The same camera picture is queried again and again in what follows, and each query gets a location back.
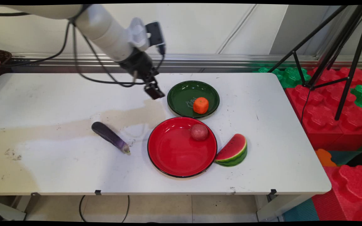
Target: tripod leg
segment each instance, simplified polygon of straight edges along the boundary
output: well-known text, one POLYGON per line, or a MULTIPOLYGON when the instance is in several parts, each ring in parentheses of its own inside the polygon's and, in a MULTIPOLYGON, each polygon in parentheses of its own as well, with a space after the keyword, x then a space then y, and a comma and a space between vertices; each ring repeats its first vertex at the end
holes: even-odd
POLYGON ((319 30, 321 30, 326 24, 328 24, 331 20, 333 20, 333 18, 335 18, 346 7, 347 6, 340 6, 332 15, 330 15, 315 30, 313 30, 313 32, 308 34, 308 36, 305 37, 305 39, 303 39, 296 47, 294 47, 289 53, 287 53, 286 56, 284 56, 281 60, 279 60, 279 62, 268 71, 268 73, 271 73, 278 66, 280 66, 280 64, 282 64, 285 60, 287 60, 287 58, 289 58, 293 54, 293 51, 297 51, 301 46, 303 46, 303 44, 305 44, 308 40, 310 40, 310 38, 312 38, 319 30))
POLYGON ((356 26, 350 31, 350 33, 348 35, 346 35, 346 37, 343 39, 342 43, 340 44, 339 48, 337 49, 335 55, 332 57, 332 60, 329 62, 328 67, 326 68, 327 70, 330 70, 330 68, 333 66, 333 63, 335 63, 337 56, 340 54, 340 51, 343 49, 344 45, 346 44, 347 40, 349 40, 350 36, 353 34, 353 32, 356 30, 356 28, 358 27, 358 25, 361 23, 362 21, 362 17, 360 19, 360 21, 358 21, 358 23, 356 24, 356 26))
POLYGON ((303 75, 303 72, 302 72, 302 70, 301 70, 299 58, 297 57, 297 53, 296 53, 295 51, 293 51, 293 56, 294 56, 294 60, 296 61, 297 69, 299 70, 299 74, 300 74, 300 77, 301 77, 302 85, 304 86, 304 85, 305 85, 304 75, 303 75))
POLYGON ((346 22, 345 26, 343 27, 340 34, 337 36, 336 40, 333 42, 332 46, 326 53, 325 58, 322 60, 322 62, 319 64, 318 69, 312 76, 312 78, 308 82, 308 86, 314 86, 316 81, 318 80, 318 77, 322 74, 323 70, 326 67, 326 64, 332 57, 333 53, 336 52, 337 48, 339 47, 339 44, 342 43, 343 38, 346 36, 346 34, 349 32, 350 28, 352 28, 353 24, 356 24, 359 20, 359 16, 362 15, 362 5, 358 5, 356 10, 353 12, 353 14, 350 16, 349 20, 346 22))
POLYGON ((354 71, 356 70, 358 59, 359 59, 359 56, 361 54, 361 51, 362 51, 362 33, 361 33, 361 37, 360 37, 359 42, 358 42, 356 53, 354 54, 354 59, 353 59, 352 66, 350 67, 348 80, 346 81, 346 85, 345 85, 345 87, 343 89, 342 97, 340 98, 339 107, 337 108, 335 120, 339 120, 340 114, 342 113, 344 102, 346 101, 347 93, 349 92, 350 84, 352 83, 353 76, 354 76, 354 71))

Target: table leg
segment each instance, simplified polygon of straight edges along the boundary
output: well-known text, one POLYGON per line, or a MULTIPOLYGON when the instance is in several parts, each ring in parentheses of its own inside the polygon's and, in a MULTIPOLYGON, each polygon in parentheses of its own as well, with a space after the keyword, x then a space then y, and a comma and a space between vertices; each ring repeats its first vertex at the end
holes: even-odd
POLYGON ((263 196, 257 196, 255 200, 257 201, 258 207, 258 221, 271 221, 312 196, 313 195, 278 195, 269 203, 263 201, 263 196))
POLYGON ((26 207, 30 202, 30 198, 31 196, 16 196, 12 207, 21 212, 25 212, 26 207))

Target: green plate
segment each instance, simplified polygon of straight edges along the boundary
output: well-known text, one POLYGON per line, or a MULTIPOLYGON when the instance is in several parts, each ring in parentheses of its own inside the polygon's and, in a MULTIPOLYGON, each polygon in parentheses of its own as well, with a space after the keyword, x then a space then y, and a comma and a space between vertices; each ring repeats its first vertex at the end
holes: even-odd
POLYGON ((171 110, 180 116, 202 118, 212 114, 219 107, 220 97, 217 91, 207 83, 185 81, 173 86, 167 95, 167 103, 171 110), (209 101, 209 108, 204 114, 194 111, 195 99, 204 97, 209 101))

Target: orange foam block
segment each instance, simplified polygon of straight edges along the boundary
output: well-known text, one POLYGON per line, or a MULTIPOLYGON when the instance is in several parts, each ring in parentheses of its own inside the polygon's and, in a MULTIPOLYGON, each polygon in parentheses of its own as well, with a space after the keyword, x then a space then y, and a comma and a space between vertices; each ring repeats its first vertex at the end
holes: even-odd
POLYGON ((318 149, 315 151, 322 166, 337 166, 336 163, 332 162, 332 155, 324 149, 318 149))

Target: eggplant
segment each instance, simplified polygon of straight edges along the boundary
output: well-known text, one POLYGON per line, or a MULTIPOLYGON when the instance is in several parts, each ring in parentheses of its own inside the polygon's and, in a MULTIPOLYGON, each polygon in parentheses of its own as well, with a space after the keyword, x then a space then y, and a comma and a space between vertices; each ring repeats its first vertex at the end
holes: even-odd
POLYGON ((103 137, 106 141, 112 143, 119 150, 124 153, 129 153, 129 145, 123 141, 118 135, 116 135, 109 127, 105 124, 97 121, 92 124, 92 130, 103 137))

